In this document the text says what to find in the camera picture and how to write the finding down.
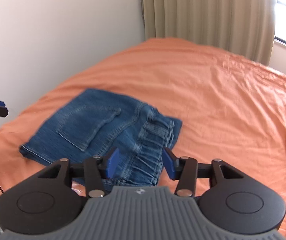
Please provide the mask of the blue denim pants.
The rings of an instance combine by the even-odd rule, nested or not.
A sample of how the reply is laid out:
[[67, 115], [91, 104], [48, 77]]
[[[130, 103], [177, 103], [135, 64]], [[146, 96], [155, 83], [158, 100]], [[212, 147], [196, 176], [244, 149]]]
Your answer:
[[62, 158], [81, 163], [116, 147], [118, 166], [113, 177], [103, 181], [105, 189], [155, 186], [163, 169], [162, 150], [174, 147], [181, 127], [181, 120], [145, 102], [87, 89], [46, 120], [19, 150], [48, 166]]

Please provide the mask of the orange bed sheet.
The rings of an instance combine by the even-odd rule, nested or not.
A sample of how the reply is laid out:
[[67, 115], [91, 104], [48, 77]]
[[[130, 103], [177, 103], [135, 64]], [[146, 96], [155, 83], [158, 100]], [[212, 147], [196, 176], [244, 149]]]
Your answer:
[[[182, 121], [174, 153], [221, 158], [286, 202], [286, 75], [227, 51], [151, 39], [67, 79], [0, 128], [0, 194], [39, 171], [19, 146], [88, 88], [126, 94]], [[280, 231], [286, 237], [286, 216]]]

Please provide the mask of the beige curtain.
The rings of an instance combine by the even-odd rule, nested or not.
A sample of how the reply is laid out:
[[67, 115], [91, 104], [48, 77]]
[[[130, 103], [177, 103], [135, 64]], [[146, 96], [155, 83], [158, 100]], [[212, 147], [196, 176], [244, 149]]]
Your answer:
[[142, 0], [145, 38], [177, 37], [268, 65], [275, 0]]

